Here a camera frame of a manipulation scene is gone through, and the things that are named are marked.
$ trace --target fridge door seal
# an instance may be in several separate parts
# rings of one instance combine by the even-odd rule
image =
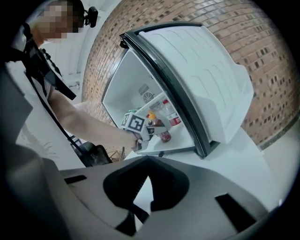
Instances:
[[[149,43],[141,39],[137,34],[140,31],[151,31],[154,29],[173,27],[173,26],[202,26],[199,23],[193,22],[168,22],[152,25],[149,27],[139,28],[137,30],[126,32],[121,37],[121,45],[125,48],[130,48],[147,62],[147,66],[151,66],[156,73],[156,80],[164,89],[170,100],[173,102],[181,119],[191,134],[194,143],[195,151],[201,157],[205,158],[219,144],[218,142],[209,142],[204,126],[197,114],[192,102],[184,91],[179,77],[172,71],[164,62],[160,53],[154,50]]]

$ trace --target hand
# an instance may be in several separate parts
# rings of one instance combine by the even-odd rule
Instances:
[[[129,130],[126,130],[126,132],[131,133],[134,136],[134,145],[131,148],[133,151],[138,151],[142,149],[142,142],[143,142],[143,138],[141,137],[141,135],[139,133],[135,133]]]

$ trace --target person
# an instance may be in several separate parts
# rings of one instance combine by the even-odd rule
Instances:
[[[78,32],[83,27],[84,7],[80,0],[52,0],[41,13],[29,22],[30,31],[38,47],[53,39],[65,38],[67,33]],[[12,47],[23,51],[26,37],[20,28]],[[66,137],[42,106],[34,88],[24,74],[22,62],[9,62],[8,70],[33,110],[17,139],[17,144],[31,147],[41,157],[50,158],[59,169],[84,167]],[[86,112],[76,109],[59,91],[45,81],[44,93],[38,81],[34,84],[43,100],[53,111],[59,123],[69,133],[94,145],[112,145],[134,148],[136,136],[111,126]]]

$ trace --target fridge vent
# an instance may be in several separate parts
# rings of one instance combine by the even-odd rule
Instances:
[[[143,96],[144,102],[148,103],[150,102],[152,99],[154,99],[154,95],[150,92],[146,92]]]
[[[152,104],[150,107],[149,107],[152,111],[158,111],[159,109],[162,108],[162,105],[160,102],[155,102],[154,104]]]
[[[149,89],[149,86],[146,84],[143,84],[143,86],[140,87],[140,89],[139,89],[140,95],[142,96],[148,89]]]

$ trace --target drink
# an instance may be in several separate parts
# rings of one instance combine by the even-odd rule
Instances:
[[[166,99],[163,101],[164,104],[164,109],[163,111],[165,112],[168,120],[170,121],[172,126],[175,126],[177,124],[181,123],[181,120],[178,116],[178,114],[175,112],[174,108],[171,106],[169,101]]]
[[[156,117],[155,113],[153,113],[152,111],[149,111],[149,119],[152,121],[152,126],[154,126],[154,127],[164,127],[165,126],[163,124],[162,120],[158,119]],[[160,139],[163,143],[170,141],[170,139],[172,138],[169,131],[160,133],[160,134],[158,134],[158,136],[160,137]]]

